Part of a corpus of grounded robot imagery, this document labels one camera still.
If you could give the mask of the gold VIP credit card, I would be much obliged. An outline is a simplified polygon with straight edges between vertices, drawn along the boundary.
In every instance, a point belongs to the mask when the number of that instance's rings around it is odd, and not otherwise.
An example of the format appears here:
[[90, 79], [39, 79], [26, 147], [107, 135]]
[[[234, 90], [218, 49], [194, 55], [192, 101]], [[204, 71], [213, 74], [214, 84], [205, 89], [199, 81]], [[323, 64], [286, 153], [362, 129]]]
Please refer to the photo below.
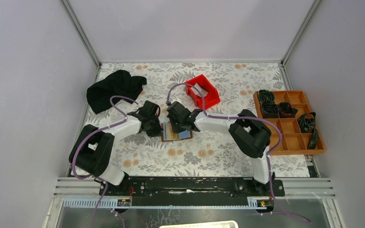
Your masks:
[[170, 123], [163, 124], [163, 140], [164, 141], [175, 141], [178, 140], [178, 133], [173, 131], [172, 125]]

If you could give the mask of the brown leather card holder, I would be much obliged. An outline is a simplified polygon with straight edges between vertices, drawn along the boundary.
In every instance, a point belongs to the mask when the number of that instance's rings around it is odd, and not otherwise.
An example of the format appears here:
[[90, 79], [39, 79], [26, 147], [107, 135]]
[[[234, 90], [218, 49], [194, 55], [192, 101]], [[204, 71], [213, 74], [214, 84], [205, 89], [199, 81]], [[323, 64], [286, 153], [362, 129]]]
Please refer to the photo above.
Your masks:
[[161, 142], [172, 142], [191, 139], [193, 137], [192, 131], [183, 131], [175, 133], [172, 129], [171, 123], [162, 123], [163, 132], [161, 134]]

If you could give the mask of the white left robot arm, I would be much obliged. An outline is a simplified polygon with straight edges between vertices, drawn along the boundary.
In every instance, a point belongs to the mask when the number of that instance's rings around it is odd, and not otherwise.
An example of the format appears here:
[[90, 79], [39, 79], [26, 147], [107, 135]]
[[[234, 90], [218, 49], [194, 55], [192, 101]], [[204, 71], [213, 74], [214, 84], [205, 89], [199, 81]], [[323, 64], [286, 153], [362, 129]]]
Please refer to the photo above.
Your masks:
[[68, 158], [73, 175], [84, 179], [84, 176], [76, 174], [76, 168], [80, 168], [89, 176], [109, 183], [116, 195], [125, 194], [128, 191], [128, 183], [124, 179], [126, 173], [110, 163], [113, 145], [142, 132], [149, 137], [160, 136], [163, 129], [159, 116], [160, 106], [145, 101], [142, 107], [125, 114], [119, 122], [102, 128], [85, 125]]

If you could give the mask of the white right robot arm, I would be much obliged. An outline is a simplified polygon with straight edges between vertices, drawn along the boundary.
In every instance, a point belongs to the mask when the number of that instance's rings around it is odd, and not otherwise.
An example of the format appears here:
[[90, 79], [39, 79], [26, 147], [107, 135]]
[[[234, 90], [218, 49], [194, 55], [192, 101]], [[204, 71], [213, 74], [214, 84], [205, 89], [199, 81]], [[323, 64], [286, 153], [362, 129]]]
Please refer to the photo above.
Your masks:
[[250, 158], [254, 191], [265, 196], [272, 190], [272, 174], [267, 159], [272, 135], [268, 125], [273, 126], [271, 122], [257, 118], [247, 109], [237, 115], [215, 115], [201, 109], [190, 111], [177, 101], [168, 101], [166, 104], [168, 118], [176, 132], [187, 130], [230, 134], [241, 152]]

